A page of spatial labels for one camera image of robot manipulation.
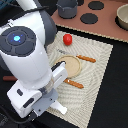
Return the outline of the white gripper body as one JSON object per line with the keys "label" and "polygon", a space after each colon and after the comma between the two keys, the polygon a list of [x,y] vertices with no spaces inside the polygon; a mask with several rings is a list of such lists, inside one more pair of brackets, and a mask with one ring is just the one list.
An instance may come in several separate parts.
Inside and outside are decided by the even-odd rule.
{"label": "white gripper body", "polygon": [[27,63],[10,68],[17,78],[7,92],[13,108],[21,118],[31,111],[40,116],[47,108],[54,108],[58,93],[56,88],[66,79],[65,62],[58,62],[55,69],[41,64]]}

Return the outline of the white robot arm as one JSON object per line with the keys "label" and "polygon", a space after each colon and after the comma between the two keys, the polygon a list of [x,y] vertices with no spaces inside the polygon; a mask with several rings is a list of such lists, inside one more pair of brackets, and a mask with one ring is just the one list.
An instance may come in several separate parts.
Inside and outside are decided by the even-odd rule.
{"label": "white robot arm", "polygon": [[58,101],[56,88],[67,78],[65,62],[49,66],[46,46],[56,36],[56,26],[38,0],[16,0],[25,15],[0,27],[0,57],[17,78],[7,92],[21,118],[40,116],[47,108],[67,111]]}

